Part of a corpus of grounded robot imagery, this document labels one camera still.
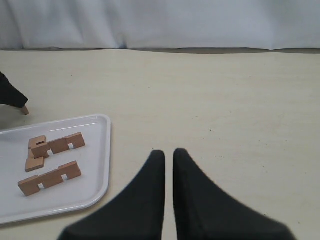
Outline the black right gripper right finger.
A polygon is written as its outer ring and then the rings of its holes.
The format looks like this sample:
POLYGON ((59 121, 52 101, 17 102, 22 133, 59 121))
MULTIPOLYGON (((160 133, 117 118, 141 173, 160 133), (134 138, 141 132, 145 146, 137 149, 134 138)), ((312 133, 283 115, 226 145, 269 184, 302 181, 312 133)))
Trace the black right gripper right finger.
POLYGON ((173 154, 173 205, 179 240, 294 240, 281 222, 224 192, 186 149, 173 154))

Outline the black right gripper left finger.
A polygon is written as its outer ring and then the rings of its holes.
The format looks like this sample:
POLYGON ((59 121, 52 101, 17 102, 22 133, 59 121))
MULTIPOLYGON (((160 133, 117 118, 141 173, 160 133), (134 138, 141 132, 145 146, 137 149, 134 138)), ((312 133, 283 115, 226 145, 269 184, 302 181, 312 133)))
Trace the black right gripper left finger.
POLYGON ((163 232, 166 158, 153 150, 139 173, 112 201, 67 226, 61 240, 160 240, 163 232))

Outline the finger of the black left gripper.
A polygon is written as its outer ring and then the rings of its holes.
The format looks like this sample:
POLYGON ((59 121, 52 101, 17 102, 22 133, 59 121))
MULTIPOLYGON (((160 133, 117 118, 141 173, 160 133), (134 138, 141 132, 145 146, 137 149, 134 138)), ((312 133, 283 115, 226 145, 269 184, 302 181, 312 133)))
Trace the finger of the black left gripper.
POLYGON ((22 108, 28 102, 28 98, 17 90, 8 80, 0 73, 0 103, 15 108, 22 108))

